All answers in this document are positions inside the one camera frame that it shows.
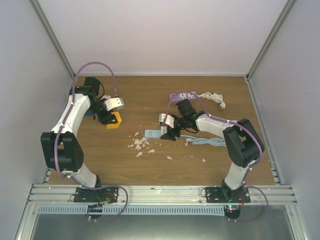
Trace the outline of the white cube adapter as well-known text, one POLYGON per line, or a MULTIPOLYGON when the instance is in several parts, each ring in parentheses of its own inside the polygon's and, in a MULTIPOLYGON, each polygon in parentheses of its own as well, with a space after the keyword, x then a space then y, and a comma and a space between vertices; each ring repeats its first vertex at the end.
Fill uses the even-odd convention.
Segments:
POLYGON ((110 95, 103 95, 101 99, 108 100, 108 99, 110 99, 110 98, 111 98, 111 96, 110 96, 110 95))

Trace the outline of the blue cube plug adapter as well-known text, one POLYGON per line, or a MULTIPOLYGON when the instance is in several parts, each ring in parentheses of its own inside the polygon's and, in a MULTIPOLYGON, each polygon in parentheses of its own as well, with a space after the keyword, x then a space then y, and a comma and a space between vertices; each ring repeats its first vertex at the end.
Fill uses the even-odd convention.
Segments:
POLYGON ((87 110, 86 112, 85 112, 85 114, 84 114, 84 116, 86 116, 86 117, 93 117, 95 114, 94 113, 92 113, 90 110, 87 110))

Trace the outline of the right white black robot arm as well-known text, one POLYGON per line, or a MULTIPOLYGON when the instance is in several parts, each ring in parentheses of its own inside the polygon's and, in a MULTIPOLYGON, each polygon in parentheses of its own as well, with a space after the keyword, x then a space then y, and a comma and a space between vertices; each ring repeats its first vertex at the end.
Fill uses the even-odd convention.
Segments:
POLYGON ((221 183, 221 196, 228 203, 234 202, 245 192, 245 181, 249 171, 263 158, 264 144, 252 123, 243 118, 239 121, 222 119, 205 111, 197 112, 188 99, 177 102, 180 117, 161 113, 158 121, 161 139, 175 141, 182 130, 192 129, 222 138, 225 142, 231 165, 221 183))

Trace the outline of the yellow plug adapter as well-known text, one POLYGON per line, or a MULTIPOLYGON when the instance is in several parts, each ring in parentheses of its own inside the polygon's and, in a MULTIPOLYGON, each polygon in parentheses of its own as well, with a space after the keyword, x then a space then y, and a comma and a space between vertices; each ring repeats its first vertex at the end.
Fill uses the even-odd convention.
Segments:
POLYGON ((115 116, 115 119, 111 121, 111 123, 106 125, 107 129, 118 129, 122 123, 122 117, 118 111, 112 112, 115 116))

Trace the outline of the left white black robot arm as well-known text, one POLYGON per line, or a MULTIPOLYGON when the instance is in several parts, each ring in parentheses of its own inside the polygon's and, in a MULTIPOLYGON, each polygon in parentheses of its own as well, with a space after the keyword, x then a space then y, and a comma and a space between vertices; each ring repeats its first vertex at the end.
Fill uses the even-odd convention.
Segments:
POLYGON ((80 124, 90 111, 103 125, 116 125, 120 117, 116 110, 124 107, 119 96, 98 96, 103 85, 95 77, 86 77, 84 84, 70 89, 68 103, 58 123, 49 132, 42 133, 40 142, 46 166, 62 178, 72 178, 92 202, 103 197, 99 177, 84 163, 84 152, 77 140, 80 124))

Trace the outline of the white usb charger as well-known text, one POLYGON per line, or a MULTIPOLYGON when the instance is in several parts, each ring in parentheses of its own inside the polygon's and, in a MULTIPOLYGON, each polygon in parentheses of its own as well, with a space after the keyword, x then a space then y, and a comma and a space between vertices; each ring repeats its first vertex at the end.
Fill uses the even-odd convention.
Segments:
POLYGON ((167 126, 161 126, 160 127, 160 131, 161 131, 161 135, 162 136, 167 134, 167 126))

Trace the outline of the purple power strip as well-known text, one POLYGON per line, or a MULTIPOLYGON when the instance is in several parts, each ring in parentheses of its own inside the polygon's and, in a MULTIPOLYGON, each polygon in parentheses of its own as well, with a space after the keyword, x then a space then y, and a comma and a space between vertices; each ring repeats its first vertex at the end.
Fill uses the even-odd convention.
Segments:
POLYGON ((172 103, 177 103, 180 102, 184 99, 188 99, 189 101, 195 100, 196 99, 196 92, 195 91, 191 91, 191 93, 187 92, 187 93, 171 93, 169 95, 169 99, 171 100, 172 103))

